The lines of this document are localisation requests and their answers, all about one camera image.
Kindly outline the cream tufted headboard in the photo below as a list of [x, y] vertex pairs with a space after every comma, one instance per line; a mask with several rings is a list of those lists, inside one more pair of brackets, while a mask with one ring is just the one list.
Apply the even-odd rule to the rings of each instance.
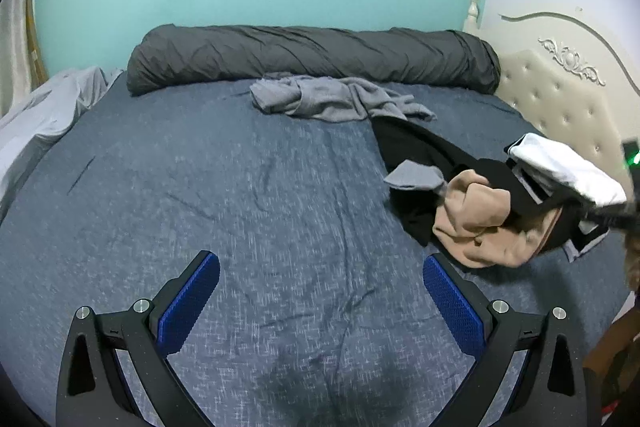
[[611, 31], [582, 8], [529, 3], [483, 9], [464, 31], [496, 51], [496, 95], [547, 138], [570, 146], [634, 198], [623, 145], [639, 136], [639, 71]]

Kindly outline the wooden pole by curtain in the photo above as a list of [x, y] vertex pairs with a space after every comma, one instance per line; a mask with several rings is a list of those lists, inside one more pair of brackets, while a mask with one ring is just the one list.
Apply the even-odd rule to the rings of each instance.
[[38, 88], [48, 80], [37, 36], [34, 0], [25, 0], [26, 37], [29, 67], [32, 72], [32, 87]]

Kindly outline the black fleece-lined pants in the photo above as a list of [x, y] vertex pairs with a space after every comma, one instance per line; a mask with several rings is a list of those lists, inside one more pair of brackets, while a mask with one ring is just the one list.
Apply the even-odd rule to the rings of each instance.
[[375, 117], [372, 129], [402, 227], [460, 265], [517, 268], [579, 231], [582, 202], [568, 188], [536, 200], [504, 162], [477, 159], [418, 124]]

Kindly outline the white folded clothes stack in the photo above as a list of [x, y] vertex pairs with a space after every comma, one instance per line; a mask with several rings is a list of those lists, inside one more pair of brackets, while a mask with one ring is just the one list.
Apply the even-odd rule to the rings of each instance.
[[504, 148], [508, 165], [536, 202], [566, 196], [553, 232], [567, 260], [582, 257], [608, 235], [608, 227], [584, 219], [588, 207], [627, 202], [620, 182], [568, 145], [526, 133]]

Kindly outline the beige striped curtain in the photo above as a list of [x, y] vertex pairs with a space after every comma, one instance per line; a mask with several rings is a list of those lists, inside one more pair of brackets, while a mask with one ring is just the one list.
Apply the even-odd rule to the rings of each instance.
[[0, 89], [1, 115], [6, 115], [32, 91], [27, 0], [1, 0]]

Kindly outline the grey knit garment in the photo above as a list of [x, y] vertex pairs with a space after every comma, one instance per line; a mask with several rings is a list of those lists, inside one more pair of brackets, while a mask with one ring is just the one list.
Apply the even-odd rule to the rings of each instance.
[[264, 114], [317, 119], [332, 124], [374, 117], [434, 120], [436, 115], [411, 94], [401, 94], [358, 77], [288, 76], [262, 78], [250, 86]]

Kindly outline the dark grey rolled duvet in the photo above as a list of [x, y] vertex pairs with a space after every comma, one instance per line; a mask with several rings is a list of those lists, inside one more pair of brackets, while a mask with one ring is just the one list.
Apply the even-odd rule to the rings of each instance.
[[359, 77], [493, 94], [501, 67], [488, 42], [457, 30], [163, 25], [132, 51], [127, 87], [142, 95], [183, 84], [274, 74]]

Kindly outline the light grey blanket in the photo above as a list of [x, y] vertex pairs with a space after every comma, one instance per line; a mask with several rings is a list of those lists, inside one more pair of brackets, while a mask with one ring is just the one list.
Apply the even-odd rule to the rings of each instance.
[[104, 72], [98, 66], [63, 70], [1, 118], [2, 215], [47, 151], [107, 94], [120, 75], [120, 69]]

